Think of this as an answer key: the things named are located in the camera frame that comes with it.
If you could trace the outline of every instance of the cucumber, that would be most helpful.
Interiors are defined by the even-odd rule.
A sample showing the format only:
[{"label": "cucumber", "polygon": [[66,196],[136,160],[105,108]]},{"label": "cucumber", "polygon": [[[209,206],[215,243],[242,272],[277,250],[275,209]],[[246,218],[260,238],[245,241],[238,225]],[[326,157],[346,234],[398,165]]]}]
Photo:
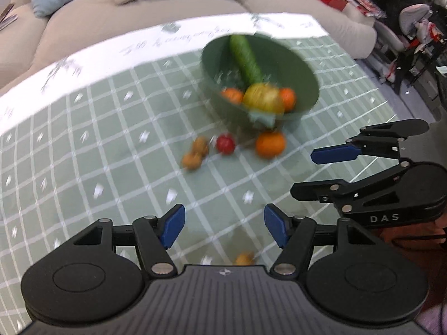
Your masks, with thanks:
[{"label": "cucumber", "polygon": [[245,84],[251,86],[262,82],[262,71],[256,63],[256,58],[251,50],[247,38],[243,35],[230,36],[230,51],[241,70]]}]

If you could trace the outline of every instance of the cable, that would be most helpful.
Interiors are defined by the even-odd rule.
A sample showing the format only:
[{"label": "cable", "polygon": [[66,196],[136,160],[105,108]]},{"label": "cable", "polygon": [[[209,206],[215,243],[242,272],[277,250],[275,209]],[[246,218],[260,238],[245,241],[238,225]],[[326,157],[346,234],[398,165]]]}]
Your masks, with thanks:
[{"label": "cable", "polygon": [[398,241],[428,241],[428,240],[434,240],[434,239],[446,239],[447,235],[417,235],[417,236],[408,236],[408,237],[398,237],[391,240],[391,243],[401,249],[409,250],[411,252],[430,252],[432,250],[442,250],[439,249],[414,249],[414,248],[407,248],[398,243]]}]

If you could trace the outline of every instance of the logo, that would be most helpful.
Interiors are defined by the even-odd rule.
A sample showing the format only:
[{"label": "logo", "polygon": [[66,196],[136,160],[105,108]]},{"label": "logo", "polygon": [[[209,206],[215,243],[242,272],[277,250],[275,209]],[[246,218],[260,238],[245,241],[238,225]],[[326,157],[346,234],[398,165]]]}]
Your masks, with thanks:
[{"label": "logo", "polygon": [[370,223],[377,223],[380,219],[380,223],[384,223],[387,221],[396,221],[399,220],[399,214],[393,214],[393,215],[383,215],[382,218],[378,218],[375,215],[372,215],[369,217]]},{"label": "logo", "polygon": [[229,274],[231,273],[231,271],[229,270],[229,269],[226,269],[226,268],[224,268],[224,269],[221,269],[220,271],[219,271],[219,274],[220,275],[222,275],[222,276],[228,276]]}]

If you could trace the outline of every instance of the green bowl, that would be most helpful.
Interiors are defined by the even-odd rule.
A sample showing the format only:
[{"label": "green bowl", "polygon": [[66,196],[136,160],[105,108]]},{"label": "green bowl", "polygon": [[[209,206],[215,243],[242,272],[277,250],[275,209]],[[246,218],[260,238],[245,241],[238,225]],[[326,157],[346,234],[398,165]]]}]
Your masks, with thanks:
[{"label": "green bowl", "polygon": [[279,42],[260,34],[245,37],[264,73],[264,81],[280,88],[293,89],[297,104],[292,112],[275,115],[249,110],[223,97],[221,92],[227,87],[238,88],[243,92],[248,88],[231,55],[230,36],[226,35],[210,41],[202,51],[203,90],[214,110],[225,121],[242,128],[265,130],[287,123],[298,124],[301,116],[318,101],[320,87],[317,77],[299,55]]}]

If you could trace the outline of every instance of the gray chair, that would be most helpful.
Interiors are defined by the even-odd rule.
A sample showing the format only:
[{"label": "gray chair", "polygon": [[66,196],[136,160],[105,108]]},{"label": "gray chair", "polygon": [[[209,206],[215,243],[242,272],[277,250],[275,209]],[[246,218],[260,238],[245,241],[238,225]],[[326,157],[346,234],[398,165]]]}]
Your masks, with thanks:
[{"label": "gray chair", "polygon": [[399,25],[403,35],[396,35],[380,21],[374,24],[377,41],[373,52],[365,61],[376,71],[381,83],[389,81],[394,84],[396,94],[399,94],[402,79],[411,67],[411,53],[413,48],[415,49],[412,42],[417,39],[421,44],[426,44],[428,37],[424,29],[420,28],[419,23],[428,19],[431,14],[430,6],[425,4],[412,5],[403,9],[399,15]]}]

